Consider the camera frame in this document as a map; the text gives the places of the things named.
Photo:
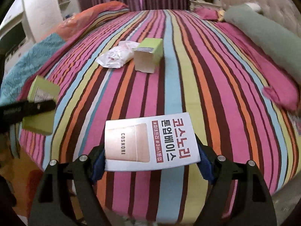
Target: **teal blanket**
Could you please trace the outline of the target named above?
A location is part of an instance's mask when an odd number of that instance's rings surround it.
[[[24,54],[3,79],[0,89],[0,106],[15,102],[25,81],[38,72],[65,43],[58,34],[53,33]]]

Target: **barcode label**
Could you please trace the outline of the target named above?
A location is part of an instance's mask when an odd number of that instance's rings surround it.
[[[41,102],[45,100],[53,100],[54,97],[51,96],[49,93],[42,91],[41,89],[37,89],[34,102]]]
[[[153,47],[138,47],[136,49],[136,51],[146,52],[146,53],[152,53],[154,51],[154,48]]]

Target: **striped bedspread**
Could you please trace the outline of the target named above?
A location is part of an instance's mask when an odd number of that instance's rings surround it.
[[[164,39],[165,61],[155,74],[106,69],[95,58],[120,40]],[[265,98],[255,64],[213,23],[188,11],[123,14],[89,34],[47,73],[61,87],[54,133],[22,130],[20,143],[45,169],[69,162],[104,141],[106,120],[189,112],[195,133],[217,154],[252,159],[273,193],[300,170],[294,123]],[[208,190],[197,166],[161,171],[107,172],[97,184],[102,206],[162,223],[194,222]]]

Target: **plastic bag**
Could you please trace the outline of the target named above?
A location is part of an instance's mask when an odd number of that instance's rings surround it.
[[[134,50],[139,45],[138,42],[121,41],[118,46],[97,57],[95,61],[105,68],[121,68],[133,59]]]

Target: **orange pillow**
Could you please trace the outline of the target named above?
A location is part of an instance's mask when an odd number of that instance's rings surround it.
[[[117,1],[98,4],[66,19],[63,23],[57,25],[46,35],[44,35],[43,38],[41,38],[41,40],[45,39],[52,33],[57,33],[63,40],[68,41],[77,32],[87,27],[100,13],[108,10],[120,10],[127,7],[128,6],[124,3]]]

